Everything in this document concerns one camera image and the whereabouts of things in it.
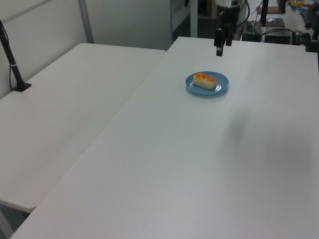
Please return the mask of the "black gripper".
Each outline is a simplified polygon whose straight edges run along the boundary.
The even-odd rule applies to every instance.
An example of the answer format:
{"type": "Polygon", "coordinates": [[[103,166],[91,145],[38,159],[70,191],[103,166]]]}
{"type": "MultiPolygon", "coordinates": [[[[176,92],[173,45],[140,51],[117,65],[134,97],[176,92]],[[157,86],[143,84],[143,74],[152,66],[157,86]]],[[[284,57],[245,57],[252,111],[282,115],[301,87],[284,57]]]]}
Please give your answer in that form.
{"type": "MultiPolygon", "coordinates": [[[[217,5],[217,21],[220,27],[225,28],[225,45],[231,46],[232,39],[235,32],[235,27],[238,25],[240,5],[234,5],[231,7],[225,7],[217,5]]],[[[216,29],[214,46],[216,47],[216,55],[223,55],[223,30],[221,28],[216,29]]]]}

